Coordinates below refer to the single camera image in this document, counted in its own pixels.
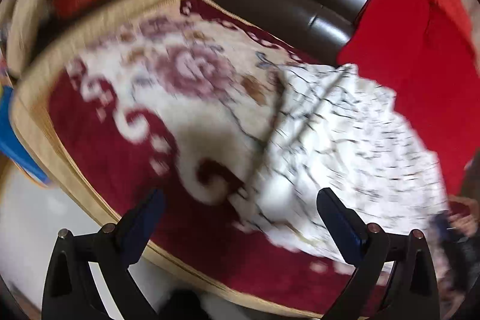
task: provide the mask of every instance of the metal screw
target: metal screw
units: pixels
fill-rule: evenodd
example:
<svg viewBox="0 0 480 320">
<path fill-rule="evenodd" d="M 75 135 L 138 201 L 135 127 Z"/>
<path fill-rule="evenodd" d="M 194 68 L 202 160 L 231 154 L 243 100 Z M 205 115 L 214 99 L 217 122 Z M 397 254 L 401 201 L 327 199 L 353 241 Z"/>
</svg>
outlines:
<svg viewBox="0 0 480 320">
<path fill-rule="evenodd" d="M 414 229 L 414 230 L 413 230 L 413 235 L 414 235 L 417 239 L 423 239 L 423 232 L 422 232 L 420 229 Z"/>
<path fill-rule="evenodd" d="M 114 223 L 108 223 L 108 224 L 105 224 L 102 227 L 102 232 L 105 233 L 105 234 L 112 233 L 114 230 L 115 230 L 115 224 Z"/>
<path fill-rule="evenodd" d="M 367 225 L 367 227 L 368 227 L 368 230 L 370 232 L 372 232 L 373 234 L 377 234 L 381 230 L 380 225 L 375 224 L 375 223 L 370 223 L 370 224 Z"/>
<path fill-rule="evenodd" d="M 62 229 L 60 229 L 60 230 L 58 231 L 58 237 L 59 237 L 60 239 L 64 239 L 64 238 L 67 237 L 67 235 L 68 235 L 69 232 L 70 232 L 70 231 L 69 231 L 67 228 L 62 228 Z"/>
</svg>

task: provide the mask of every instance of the blue gripper pad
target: blue gripper pad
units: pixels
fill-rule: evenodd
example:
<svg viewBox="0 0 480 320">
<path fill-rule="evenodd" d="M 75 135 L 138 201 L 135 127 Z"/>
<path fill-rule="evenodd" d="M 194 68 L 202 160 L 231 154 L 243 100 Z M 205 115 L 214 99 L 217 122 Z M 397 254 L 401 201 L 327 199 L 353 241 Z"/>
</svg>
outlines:
<svg viewBox="0 0 480 320">
<path fill-rule="evenodd" d="M 8 110 L 13 92 L 11 87 L 3 86 L 3 95 L 0 101 L 0 151 L 40 181 L 48 183 L 48 177 L 20 144 L 11 128 Z"/>
<path fill-rule="evenodd" d="M 365 223 L 328 187 L 318 192 L 317 210 L 345 262 L 357 267 L 365 254 L 368 239 Z"/>
<path fill-rule="evenodd" d="M 124 267 L 138 262 L 164 209 L 163 192 L 154 189 L 118 222 L 116 239 Z"/>
</svg>

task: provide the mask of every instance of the white cloth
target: white cloth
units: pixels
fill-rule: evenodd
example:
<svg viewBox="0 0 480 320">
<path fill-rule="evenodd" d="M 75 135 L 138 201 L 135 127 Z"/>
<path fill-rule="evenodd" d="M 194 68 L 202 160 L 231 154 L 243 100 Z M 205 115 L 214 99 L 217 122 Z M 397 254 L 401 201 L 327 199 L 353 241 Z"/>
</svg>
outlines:
<svg viewBox="0 0 480 320">
<path fill-rule="evenodd" d="M 277 246 L 344 262 L 316 209 L 330 187 L 365 223 L 427 231 L 446 209 L 440 166 L 393 111 L 395 92 L 354 64 L 282 69 L 283 105 L 262 165 L 230 198 L 246 225 Z"/>
</svg>

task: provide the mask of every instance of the floor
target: floor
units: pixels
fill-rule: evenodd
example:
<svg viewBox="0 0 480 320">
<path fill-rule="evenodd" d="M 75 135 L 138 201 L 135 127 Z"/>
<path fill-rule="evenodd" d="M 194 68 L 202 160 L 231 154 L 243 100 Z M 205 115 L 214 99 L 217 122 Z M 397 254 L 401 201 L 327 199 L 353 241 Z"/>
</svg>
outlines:
<svg viewBox="0 0 480 320">
<path fill-rule="evenodd" d="M 9 287 L 14 286 L 38 308 L 51 251 L 61 228 L 81 235 L 96 232 L 99 226 L 61 189 L 40 188 L 11 165 L 0 189 L 0 274 Z M 98 266 L 92 265 L 92 271 L 109 316 L 123 319 Z M 154 308 L 172 289 L 185 286 L 145 259 L 132 265 L 130 273 Z M 246 310 L 215 295 L 202 294 L 201 299 L 214 320 L 277 318 Z"/>
</svg>

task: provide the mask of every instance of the person's hand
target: person's hand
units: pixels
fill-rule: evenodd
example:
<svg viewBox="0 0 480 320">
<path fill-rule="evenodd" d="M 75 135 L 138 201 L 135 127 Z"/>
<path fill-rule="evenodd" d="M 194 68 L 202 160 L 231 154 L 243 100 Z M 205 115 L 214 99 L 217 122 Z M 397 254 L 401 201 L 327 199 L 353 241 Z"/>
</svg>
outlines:
<svg viewBox="0 0 480 320">
<path fill-rule="evenodd" d="M 448 221 L 452 228 L 459 229 L 468 238 L 471 238 L 477 232 L 478 223 L 471 214 L 465 217 L 460 214 L 453 214 L 448 217 Z"/>
</svg>

